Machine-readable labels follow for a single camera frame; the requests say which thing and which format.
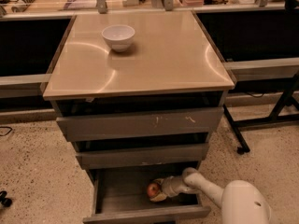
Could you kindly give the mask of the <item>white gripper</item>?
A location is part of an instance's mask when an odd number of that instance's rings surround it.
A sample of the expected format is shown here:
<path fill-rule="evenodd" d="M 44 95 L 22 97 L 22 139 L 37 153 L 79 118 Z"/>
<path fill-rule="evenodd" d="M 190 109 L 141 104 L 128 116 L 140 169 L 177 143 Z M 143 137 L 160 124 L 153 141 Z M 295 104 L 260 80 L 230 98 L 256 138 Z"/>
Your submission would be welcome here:
<path fill-rule="evenodd" d="M 159 192 L 149 198 L 149 200 L 153 203 L 163 202 L 167 199 L 167 197 L 171 198 L 178 196 L 180 193 L 184 193 L 187 190 L 187 186 L 183 182 L 181 176 L 157 178 L 152 180 L 152 182 L 162 186 L 162 192 Z"/>

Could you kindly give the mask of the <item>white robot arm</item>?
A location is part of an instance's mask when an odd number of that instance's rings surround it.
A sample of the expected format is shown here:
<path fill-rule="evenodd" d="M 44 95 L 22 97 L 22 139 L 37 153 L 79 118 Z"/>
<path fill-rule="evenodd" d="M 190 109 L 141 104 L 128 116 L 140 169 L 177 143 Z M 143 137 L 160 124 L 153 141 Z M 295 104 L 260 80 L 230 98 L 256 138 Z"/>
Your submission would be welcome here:
<path fill-rule="evenodd" d="M 262 193 L 244 180 L 231 181 L 222 188 L 189 167 L 182 175 L 154 179 L 147 187 L 148 197 L 154 203 L 199 191 L 220 208 L 222 224 L 278 224 Z"/>

